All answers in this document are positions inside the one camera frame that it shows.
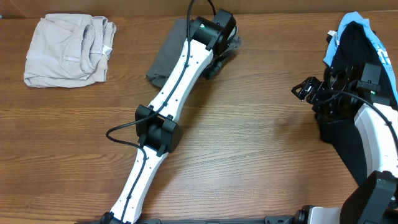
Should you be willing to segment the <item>grey shorts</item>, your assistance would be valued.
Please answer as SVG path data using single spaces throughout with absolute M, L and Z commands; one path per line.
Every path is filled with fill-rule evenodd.
M 164 44 L 158 51 L 151 68 L 146 73 L 146 78 L 152 85 L 162 88 L 171 75 L 180 54 L 182 53 L 183 43 L 186 40 L 186 28 L 186 19 L 177 19 L 175 21 Z M 226 57 L 224 65 L 233 58 L 241 46 L 241 39 L 236 35 L 237 32 L 238 27 L 235 26 L 228 37 L 228 48 L 219 57 L 217 57 Z

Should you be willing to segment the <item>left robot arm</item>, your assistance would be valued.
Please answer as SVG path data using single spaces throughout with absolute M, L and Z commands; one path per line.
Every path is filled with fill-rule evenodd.
M 138 221 L 158 168 L 182 138 L 178 121 L 186 99 L 200 77 L 210 79 L 221 70 L 236 33 L 236 19 L 224 9 L 212 20 L 188 20 L 187 38 L 170 76 L 148 106 L 137 107 L 132 122 L 139 138 L 136 160 L 122 193 L 100 223 Z

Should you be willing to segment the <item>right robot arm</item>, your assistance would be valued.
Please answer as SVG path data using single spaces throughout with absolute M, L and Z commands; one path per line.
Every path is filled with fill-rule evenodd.
M 288 223 L 397 223 L 397 110 L 383 67 L 362 63 L 308 77 L 292 93 L 313 107 L 322 138 L 358 183 L 339 208 L 306 206 Z

